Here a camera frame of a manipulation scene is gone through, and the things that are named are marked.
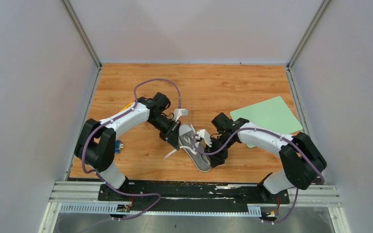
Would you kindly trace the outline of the blue red toy car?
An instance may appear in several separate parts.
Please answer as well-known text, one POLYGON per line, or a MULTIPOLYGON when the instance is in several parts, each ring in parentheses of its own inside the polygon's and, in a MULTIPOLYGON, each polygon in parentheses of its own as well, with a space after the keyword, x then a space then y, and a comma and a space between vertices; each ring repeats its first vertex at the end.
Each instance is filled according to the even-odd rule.
POLYGON ((124 144, 120 141, 120 140, 116 140, 115 141, 115 149, 114 149, 114 152, 116 154, 120 153, 121 150, 123 149, 124 147, 124 144))

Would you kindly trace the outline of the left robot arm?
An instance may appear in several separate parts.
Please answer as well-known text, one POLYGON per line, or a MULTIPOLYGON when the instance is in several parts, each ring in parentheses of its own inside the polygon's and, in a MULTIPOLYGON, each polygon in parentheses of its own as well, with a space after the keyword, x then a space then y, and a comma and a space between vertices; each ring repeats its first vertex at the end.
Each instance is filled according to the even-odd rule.
POLYGON ((74 155, 81 160, 82 166, 91 166, 111 186, 110 193, 115 199, 125 200, 129 196, 129 187, 124 184, 127 178, 114 163, 116 141, 124 133, 148 122, 159 130, 162 140, 176 150, 180 149, 179 118, 188 115, 188 110, 178 107, 169 118, 163 113, 169 106, 168 97, 158 92, 153 98, 138 98, 128 109, 109 118, 100 121, 91 118, 84 123, 74 155))

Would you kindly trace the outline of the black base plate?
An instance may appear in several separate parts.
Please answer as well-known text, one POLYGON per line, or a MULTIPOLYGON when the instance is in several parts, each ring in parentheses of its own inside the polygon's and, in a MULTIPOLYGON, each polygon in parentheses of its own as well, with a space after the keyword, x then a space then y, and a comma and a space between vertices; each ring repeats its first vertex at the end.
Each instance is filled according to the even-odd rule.
POLYGON ((152 211, 168 212, 247 212, 249 204, 290 202, 287 191, 262 194, 255 183, 211 183, 129 180, 116 193, 105 184, 100 186, 99 201, 127 201, 133 211, 142 211, 161 199, 152 211))

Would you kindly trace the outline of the grey canvas sneaker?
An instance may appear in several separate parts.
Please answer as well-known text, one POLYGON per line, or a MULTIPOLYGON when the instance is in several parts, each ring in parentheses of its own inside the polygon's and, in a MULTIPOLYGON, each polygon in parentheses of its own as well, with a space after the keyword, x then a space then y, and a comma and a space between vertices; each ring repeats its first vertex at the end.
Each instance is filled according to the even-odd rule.
POLYGON ((195 139, 196 131, 191 124, 183 123, 179 127, 178 141, 180 147, 190 156, 195 167, 200 172, 208 172, 211 169, 209 157, 204 152, 203 145, 195 139))

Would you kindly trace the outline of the green clipboard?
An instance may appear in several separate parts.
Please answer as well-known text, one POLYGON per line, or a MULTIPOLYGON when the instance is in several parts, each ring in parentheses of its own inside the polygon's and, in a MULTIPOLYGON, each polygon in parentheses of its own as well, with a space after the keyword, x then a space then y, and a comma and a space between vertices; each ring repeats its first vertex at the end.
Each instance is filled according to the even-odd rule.
POLYGON ((233 110, 230 116, 232 120, 247 119, 276 133, 292 134, 303 129, 281 96, 233 110))

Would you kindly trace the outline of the white shoelace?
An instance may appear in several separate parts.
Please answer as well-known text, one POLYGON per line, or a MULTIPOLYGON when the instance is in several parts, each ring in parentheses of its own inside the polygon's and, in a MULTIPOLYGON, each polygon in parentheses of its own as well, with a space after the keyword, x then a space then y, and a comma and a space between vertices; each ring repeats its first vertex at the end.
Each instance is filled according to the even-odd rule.
POLYGON ((180 125, 178 138, 180 149, 183 149, 196 162, 202 159, 202 155, 196 150, 198 145, 195 145, 195 132, 192 124, 183 123, 180 125))

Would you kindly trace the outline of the yellow toy block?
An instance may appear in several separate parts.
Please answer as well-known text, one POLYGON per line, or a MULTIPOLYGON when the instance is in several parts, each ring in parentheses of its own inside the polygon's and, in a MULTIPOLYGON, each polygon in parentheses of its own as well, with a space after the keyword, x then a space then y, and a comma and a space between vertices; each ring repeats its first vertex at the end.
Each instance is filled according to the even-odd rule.
POLYGON ((126 110, 126 109, 128 109, 128 108, 131 108, 133 105, 134 105, 133 102, 128 103, 125 107, 123 107, 123 108, 120 110, 120 112, 122 112, 122 111, 124 111, 124 110, 126 110))

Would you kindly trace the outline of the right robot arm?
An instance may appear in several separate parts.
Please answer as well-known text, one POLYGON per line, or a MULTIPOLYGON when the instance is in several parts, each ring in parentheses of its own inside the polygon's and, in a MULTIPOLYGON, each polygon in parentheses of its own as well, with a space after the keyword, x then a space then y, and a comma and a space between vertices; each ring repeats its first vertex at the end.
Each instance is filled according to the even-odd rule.
POLYGON ((276 133, 258 127, 245 118, 232 120, 224 113, 218 114, 211 123, 217 129, 218 136, 206 140, 203 152, 209 156, 212 167, 225 163, 228 149, 234 143, 259 147, 280 159, 282 170, 267 175, 258 185, 261 201, 271 202, 277 193, 293 187, 306 190, 318 178, 325 181, 322 172, 327 162, 306 133, 276 133))

